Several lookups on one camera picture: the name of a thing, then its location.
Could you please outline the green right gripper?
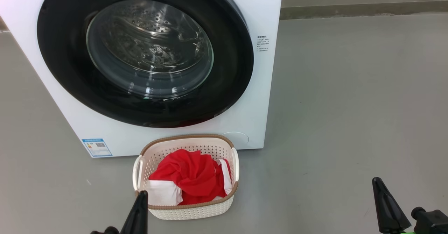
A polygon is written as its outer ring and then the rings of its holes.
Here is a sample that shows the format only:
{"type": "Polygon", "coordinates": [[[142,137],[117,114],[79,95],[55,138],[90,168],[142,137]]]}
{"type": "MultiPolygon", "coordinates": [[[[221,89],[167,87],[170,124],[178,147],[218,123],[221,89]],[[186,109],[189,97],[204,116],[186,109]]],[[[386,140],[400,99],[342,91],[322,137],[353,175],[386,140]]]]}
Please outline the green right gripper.
{"type": "Polygon", "coordinates": [[[405,231],[411,226],[399,204],[381,178],[372,179],[379,232],[382,234],[416,234],[405,231]]]}

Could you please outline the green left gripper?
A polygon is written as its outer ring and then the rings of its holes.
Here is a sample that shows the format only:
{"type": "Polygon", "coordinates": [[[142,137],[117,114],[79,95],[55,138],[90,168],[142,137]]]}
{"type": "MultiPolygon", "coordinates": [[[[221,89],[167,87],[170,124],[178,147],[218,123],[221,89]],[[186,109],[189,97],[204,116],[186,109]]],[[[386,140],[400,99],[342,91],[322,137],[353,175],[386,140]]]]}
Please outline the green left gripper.
{"type": "Polygon", "coordinates": [[[121,232],[113,226],[105,230],[92,231],[90,234],[148,234],[148,193],[139,192],[121,232]]]}

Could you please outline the red and white garment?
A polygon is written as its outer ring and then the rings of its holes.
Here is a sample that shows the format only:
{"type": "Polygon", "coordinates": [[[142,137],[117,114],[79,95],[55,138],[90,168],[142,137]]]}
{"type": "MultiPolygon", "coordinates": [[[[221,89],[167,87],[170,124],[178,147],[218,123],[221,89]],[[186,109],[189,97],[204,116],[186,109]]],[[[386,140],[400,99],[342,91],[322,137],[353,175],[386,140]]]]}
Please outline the red and white garment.
{"type": "Polygon", "coordinates": [[[145,186],[148,204],[154,206],[206,203],[226,197],[232,188],[226,159],[185,149],[163,158],[145,186]]]}

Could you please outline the round black glass door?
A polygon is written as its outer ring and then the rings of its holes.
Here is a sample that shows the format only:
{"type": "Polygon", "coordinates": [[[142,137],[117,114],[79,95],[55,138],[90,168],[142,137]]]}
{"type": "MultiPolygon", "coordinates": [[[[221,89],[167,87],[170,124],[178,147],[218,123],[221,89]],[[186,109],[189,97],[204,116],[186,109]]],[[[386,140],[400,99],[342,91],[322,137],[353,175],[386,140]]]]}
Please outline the round black glass door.
{"type": "Polygon", "coordinates": [[[235,0],[43,0],[37,38],[70,95],[140,127],[208,121],[238,101],[253,73],[235,0]]]}

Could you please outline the cream perforated basket brown rim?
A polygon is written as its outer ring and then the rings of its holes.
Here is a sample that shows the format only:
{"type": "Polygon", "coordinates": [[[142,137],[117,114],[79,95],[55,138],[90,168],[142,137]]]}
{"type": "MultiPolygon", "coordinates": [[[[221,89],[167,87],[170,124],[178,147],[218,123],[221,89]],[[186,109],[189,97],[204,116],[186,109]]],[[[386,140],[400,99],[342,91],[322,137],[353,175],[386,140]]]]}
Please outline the cream perforated basket brown rim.
{"type": "Polygon", "coordinates": [[[231,207],[240,177],[239,156],[234,144],[221,135],[181,135],[154,140],[144,146],[133,165],[133,189],[135,194],[146,189],[149,177],[160,162],[176,150],[200,151],[214,160],[225,160],[229,164],[230,191],[221,198],[200,204],[180,206],[148,205],[148,210],[162,220],[191,220],[221,215],[231,207]]]}

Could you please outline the white front-load washing machine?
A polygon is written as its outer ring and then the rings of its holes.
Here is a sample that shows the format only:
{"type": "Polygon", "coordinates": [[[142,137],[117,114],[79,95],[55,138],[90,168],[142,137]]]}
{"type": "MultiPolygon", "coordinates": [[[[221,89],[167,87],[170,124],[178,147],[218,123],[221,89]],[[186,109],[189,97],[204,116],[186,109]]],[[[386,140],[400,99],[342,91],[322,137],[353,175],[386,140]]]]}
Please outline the white front-load washing machine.
{"type": "Polygon", "coordinates": [[[221,135],[226,132],[248,135],[247,145],[234,146],[237,150],[261,149],[267,128],[282,0],[235,2],[247,22],[253,45],[253,73],[248,87],[238,101],[220,115],[199,124],[176,128],[140,127],[123,123],[97,113],[70,95],[48,69],[38,45],[37,21],[43,0],[0,0],[0,16],[85,150],[82,139],[103,139],[112,157],[136,156],[145,145],[157,139],[178,135],[221,135]],[[259,35],[269,36],[269,51],[256,52],[259,35]]]}

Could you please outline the blue energy label sticker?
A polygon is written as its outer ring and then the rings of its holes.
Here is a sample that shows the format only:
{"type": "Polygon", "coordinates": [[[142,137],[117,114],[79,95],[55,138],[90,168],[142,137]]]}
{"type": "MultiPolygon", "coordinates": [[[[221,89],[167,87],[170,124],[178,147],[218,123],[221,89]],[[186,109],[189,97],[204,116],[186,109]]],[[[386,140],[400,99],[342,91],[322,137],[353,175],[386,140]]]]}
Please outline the blue energy label sticker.
{"type": "Polygon", "coordinates": [[[82,139],[81,141],[92,158],[113,156],[103,139],[82,139]]]}

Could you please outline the round white filter cover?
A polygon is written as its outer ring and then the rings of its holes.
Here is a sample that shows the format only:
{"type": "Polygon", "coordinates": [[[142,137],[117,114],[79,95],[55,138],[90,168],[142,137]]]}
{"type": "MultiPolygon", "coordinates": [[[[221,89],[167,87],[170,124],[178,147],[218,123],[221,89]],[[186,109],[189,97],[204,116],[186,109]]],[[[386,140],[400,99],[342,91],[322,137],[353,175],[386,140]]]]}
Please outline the round white filter cover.
{"type": "Polygon", "coordinates": [[[236,146],[245,146],[249,142],[248,135],[242,132],[226,132],[221,134],[223,137],[229,139],[233,145],[236,146]]]}

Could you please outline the small printed text label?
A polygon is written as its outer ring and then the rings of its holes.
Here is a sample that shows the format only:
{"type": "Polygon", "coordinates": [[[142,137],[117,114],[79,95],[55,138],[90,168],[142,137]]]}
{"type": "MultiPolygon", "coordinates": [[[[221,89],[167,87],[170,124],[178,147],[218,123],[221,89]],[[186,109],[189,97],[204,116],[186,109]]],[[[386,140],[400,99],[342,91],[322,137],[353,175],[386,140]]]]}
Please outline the small printed text label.
{"type": "Polygon", "coordinates": [[[268,35],[257,36],[255,51],[256,52],[267,52],[270,49],[270,38],[268,35]]]}

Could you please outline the grey wall baseboard strip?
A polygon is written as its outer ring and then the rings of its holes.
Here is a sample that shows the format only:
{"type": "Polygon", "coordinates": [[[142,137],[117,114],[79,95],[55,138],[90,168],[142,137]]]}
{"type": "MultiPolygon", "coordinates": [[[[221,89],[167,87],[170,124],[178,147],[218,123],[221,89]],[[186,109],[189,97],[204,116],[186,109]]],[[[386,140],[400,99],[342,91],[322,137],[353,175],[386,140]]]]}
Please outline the grey wall baseboard strip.
{"type": "Polygon", "coordinates": [[[358,3],[331,6],[285,7],[281,8],[280,20],[399,16],[425,13],[448,13],[448,1],[358,3]]]}

